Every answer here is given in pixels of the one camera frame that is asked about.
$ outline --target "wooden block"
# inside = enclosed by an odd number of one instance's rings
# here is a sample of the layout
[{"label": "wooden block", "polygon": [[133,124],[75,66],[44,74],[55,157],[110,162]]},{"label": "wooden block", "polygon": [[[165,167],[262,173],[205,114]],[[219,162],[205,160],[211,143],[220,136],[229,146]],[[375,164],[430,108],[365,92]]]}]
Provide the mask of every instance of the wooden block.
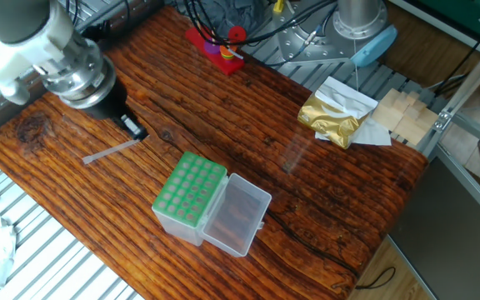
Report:
[{"label": "wooden block", "polygon": [[418,101],[419,98],[420,94],[418,94],[417,92],[410,92],[407,95],[407,101],[410,105],[413,105],[416,101]]},{"label": "wooden block", "polygon": [[413,105],[409,105],[407,107],[407,109],[405,110],[404,115],[411,118],[412,120],[416,120],[416,119],[418,119],[420,113],[421,112],[419,110],[417,110],[416,108],[414,108]]},{"label": "wooden block", "polygon": [[411,118],[412,120],[417,120],[418,117],[420,116],[420,114],[422,113],[423,109],[426,109],[425,103],[423,103],[419,100],[416,100],[416,102],[414,102],[414,104],[409,105],[407,107],[404,115]]},{"label": "wooden block", "polygon": [[416,102],[414,102],[414,104],[412,104],[412,107],[421,113],[423,109],[426,109],[427,105],[417,100]]},{"label": "wooden block", "polygon": [[399,124],[401,118],[403,118],[402,113],[382,104],[377,105],[377,108],[375,108],[375,111],[373,111],[372,114],[373,120],[391,131],[393,131],[394,128]]},{"label": "wooden block", "polygon": [[393,103],[392,108],[400,113],[405,113],[408,108],[407,94],[405,92],[399,94],[399,97],[397,97],[396,101]]},{"label": "wooden block", "polygon": [[404,137],[410,143],[418,145],[428,130],[418,126],[416,121],[410,117],[403,116],[399,124],[394,129],[394,132]]},{"label": "wooden block", "polygon": [[393,106],[393,103],[396,102],[396,99],[399,97],[399,94],[400,92],[398,92],[398,90],[391,89],[387,92],[386,96],[384,96],[379,103],[386,106],[387,108],[391,108]]},{"label": "wooden block", "polygon": [[428,131],[434,125],[437,119],[438,115],[436,113],[425,108],[417,117],[416,123],[420,128]]}]

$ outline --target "gold foil bag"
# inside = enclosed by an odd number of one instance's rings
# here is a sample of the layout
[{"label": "gold foil bag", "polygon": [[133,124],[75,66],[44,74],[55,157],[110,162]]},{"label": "gold foil bag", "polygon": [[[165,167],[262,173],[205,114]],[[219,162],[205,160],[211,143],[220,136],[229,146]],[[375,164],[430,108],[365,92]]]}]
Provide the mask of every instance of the gold foil bag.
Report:
[{"label": "gold foil bag", "polygon": [[353,134],[368,115],[357,119],[317,98],[314,93],[303,104],[297,120],[309,126],[338,146],[347,149]]}]

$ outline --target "green pipette tip rack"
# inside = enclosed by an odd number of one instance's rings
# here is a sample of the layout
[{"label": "green pipette tip rack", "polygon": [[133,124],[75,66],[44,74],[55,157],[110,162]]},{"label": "green pipette tip rack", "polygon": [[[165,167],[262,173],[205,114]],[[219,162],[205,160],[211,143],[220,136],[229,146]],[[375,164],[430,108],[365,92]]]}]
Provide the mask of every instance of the green pipette tip rack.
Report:
[{"label": "green pipette tip rack", "polygon": [[226,175],[224,166],[185,152],[152,208],[195,228]]}]

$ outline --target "pipette tip box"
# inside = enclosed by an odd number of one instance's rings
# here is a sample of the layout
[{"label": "pipette tip box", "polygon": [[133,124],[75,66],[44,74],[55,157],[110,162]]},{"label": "pipette tip box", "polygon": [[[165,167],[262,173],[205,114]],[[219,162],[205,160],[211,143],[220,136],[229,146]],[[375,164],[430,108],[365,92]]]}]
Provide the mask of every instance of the pipette tip box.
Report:
[{"label": "pipette tip box", "polygon": [[248,254],[272,196],[215,162],[185,152],[152,205],[167,233]]}]

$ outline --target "green surface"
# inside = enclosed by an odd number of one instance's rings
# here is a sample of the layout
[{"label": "green surface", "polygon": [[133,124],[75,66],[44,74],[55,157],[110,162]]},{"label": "green surface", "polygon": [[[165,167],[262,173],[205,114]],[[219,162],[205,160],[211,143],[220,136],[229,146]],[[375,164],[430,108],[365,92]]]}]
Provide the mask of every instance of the green surface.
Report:
[{"label": "green surface", "polygon": [[195,228],[226,175],[224,166],[185,152],[152,208]]},{"label": "green surface", "polygon": [[480,0],[417,0],[450,18],[467,30],[480,35]]}]

